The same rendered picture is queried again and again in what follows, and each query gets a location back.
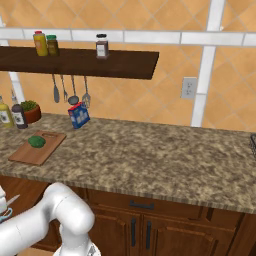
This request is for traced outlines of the blue box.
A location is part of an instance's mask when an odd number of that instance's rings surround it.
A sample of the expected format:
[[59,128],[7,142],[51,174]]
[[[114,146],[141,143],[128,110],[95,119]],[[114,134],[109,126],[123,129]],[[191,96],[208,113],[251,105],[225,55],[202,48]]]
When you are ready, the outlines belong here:
[[69,108],[68,114],[74,129],[81,128],[90,120],[86,104],[83,102],[78,102],[76,105]]

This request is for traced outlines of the wooden cutting board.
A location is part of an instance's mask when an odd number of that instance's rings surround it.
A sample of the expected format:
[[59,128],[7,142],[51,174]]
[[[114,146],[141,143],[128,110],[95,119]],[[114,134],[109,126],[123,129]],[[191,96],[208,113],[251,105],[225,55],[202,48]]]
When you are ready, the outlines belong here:
[[41,166],[66,138],[64,133],[42,130],[38,130],[34,133],[34,136],[40,136],[46,140],[42,148],[34,148],[29,144],[28,140],[25,140],[25,142],[8,157],[8,160]]

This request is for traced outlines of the white wall outlet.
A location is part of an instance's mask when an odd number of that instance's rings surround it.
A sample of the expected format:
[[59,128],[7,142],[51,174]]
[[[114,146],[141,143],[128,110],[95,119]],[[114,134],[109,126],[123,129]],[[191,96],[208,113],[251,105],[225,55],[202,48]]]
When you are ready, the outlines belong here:
[[196,77],[184,77],[182,81],[181,97],[184,99],[193,99],[197,88]]

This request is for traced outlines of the olive jar with green lid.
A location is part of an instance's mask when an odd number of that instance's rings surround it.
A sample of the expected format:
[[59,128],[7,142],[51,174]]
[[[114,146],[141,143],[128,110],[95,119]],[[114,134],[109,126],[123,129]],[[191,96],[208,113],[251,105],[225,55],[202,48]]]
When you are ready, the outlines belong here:
[[51,56],[58,56],[59,55],[59,47],[57,37],[55,35],[47,35],[47,46],[48,52]]

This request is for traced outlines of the dark bottle with white label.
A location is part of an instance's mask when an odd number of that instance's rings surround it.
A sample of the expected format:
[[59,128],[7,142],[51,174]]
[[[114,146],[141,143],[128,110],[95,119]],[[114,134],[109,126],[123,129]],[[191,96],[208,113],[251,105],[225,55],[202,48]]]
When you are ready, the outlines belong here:
[[28,124],[25,118],[24,110],[22,106],[18,103],[15,95],[12,95],[12,103],[12,115],[14,117],[16,126],[19,129],[26,129],[28,127]]

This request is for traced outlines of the white thin cutting tool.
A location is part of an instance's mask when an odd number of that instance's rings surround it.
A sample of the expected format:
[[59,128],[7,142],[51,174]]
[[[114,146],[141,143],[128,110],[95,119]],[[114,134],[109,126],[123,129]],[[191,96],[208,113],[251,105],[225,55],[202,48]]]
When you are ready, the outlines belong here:
[[13,202],[15,202],[19,197],[20,197],[20,194],[15,195],[15,196],[12,197],[10,200],[8,200],[8,201],[6,202],[7,207],[8,207],[9,205],[11,205]]

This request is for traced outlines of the grey hanging fork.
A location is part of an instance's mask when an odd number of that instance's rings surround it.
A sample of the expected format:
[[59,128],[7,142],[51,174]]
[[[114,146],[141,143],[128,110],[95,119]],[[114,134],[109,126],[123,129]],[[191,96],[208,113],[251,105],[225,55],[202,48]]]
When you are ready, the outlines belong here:
[[62,74],[60,74],[60,78],[61,78],[61,83],[62,83],[62,88],[63,88],[63,97],[64,97],[64,102],[68,101],[68,93],[65,90],[65,84],[64,84],[64,76]]

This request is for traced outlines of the dark wooden wall shelf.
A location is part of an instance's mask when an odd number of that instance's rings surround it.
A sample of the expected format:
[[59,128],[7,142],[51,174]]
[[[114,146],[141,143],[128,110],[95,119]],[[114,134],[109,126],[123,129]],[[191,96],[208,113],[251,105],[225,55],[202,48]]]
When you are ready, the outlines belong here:
[[0,71],[151,80],[158,58],[158,52],[111,50],[97,59],[95,50],[66,48],[40,57],[33,47],[0,46]]

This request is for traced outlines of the grey hanging spatula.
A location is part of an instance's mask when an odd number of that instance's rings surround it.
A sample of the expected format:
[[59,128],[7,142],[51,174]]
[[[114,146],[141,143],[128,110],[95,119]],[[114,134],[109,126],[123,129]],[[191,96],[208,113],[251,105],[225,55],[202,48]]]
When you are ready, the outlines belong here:
[[59,103],[60,101],[60,95],[59,95],[59,90],[57,88],[57,84],[56,84],[56,80],[55,80],[55,75],[52,74],[52,80],[53,80],[53,84],[54,84],[54,101],[55,103]]

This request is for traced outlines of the dark jar with white label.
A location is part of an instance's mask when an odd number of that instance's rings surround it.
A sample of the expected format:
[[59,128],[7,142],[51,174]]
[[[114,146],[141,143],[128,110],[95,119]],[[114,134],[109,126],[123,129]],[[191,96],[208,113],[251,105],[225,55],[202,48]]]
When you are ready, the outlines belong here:
[[106,59],[109,56],[109,45],[106,34],[96,35],[96,55],[99,59]]

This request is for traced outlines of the brown wooden cupboard door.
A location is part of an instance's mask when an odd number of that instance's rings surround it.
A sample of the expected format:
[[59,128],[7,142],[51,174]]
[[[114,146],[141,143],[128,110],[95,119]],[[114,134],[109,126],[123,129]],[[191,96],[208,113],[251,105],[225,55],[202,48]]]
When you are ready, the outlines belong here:
[[[147,221],[152,223],[149,250]],[[231,229],[145,215],[142,256],[227,256],[234,233]]]
[[[92,205],[95,223],[89,236],[102,256],[140,256],[141,216],[111,207]],[[136,218],[136,245],[131,246],[131,219]]]

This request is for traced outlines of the yellow bottle with label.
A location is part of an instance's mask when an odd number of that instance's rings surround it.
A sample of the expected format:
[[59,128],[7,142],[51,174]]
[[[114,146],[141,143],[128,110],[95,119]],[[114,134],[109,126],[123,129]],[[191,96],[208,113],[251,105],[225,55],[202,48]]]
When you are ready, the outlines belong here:
[[3,125],[7,128],[14,126],[14,121],[13,121],[9,106],[3,102],[1,95],[0,95],[0,120],[2,121]]

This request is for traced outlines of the yellow bottle with red cap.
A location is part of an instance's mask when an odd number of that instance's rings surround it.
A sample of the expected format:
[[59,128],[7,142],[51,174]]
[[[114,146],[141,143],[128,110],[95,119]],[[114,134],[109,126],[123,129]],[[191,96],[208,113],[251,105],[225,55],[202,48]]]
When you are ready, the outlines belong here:
[[39,56],[47,56],[48,49],[45,34],[42,31],[37,30],[34,32],[33,39],[37,54]]

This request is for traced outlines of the grey hanging ladle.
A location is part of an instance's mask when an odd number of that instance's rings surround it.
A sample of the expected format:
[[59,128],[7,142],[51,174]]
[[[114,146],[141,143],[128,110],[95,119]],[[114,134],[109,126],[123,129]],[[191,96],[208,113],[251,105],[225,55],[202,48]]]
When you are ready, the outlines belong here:
[[[71,81],[72,82],[74,81],[74,76],[71,76]],[[73,96],[68,98],[68,103],[70,105],[76,105],[78,102],[79,102],[79,97],[76,94],[74,94]]]

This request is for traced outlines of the brown wooden drawer front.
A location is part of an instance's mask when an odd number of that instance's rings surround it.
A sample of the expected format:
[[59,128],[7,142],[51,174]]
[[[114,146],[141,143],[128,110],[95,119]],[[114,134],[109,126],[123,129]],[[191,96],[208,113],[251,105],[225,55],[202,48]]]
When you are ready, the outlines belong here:
[[[88,190],[87,194],[88,199],[91,203],[109,207],[116,207],[127,210],[137,210],[153,214],[163,214],[166,216],[188,219],[199,219],[202,214],[202,207],[193,206],[189,204],[176,203],[132,195],[124,195],[113,192],[104,192],[98,190]],[[130,207],[130,200],[134,200],[136,203],[141,204],[154,203],[154,210]]]

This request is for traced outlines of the green plant in brown pot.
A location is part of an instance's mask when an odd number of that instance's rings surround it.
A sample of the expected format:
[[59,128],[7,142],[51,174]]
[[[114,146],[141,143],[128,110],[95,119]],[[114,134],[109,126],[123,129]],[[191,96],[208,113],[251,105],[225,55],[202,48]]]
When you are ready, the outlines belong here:
[[21,103],[28,124],[35,123],[41,119],[40,106],[32,100]]

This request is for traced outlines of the green broccoli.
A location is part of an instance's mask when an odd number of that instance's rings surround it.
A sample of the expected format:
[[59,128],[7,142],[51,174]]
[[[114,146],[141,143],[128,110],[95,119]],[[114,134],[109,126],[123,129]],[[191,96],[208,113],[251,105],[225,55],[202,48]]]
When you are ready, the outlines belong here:
[[41,136],[31,136],[28,139],[28,143],[34,148],[42,148],[45,145],[46,140]]

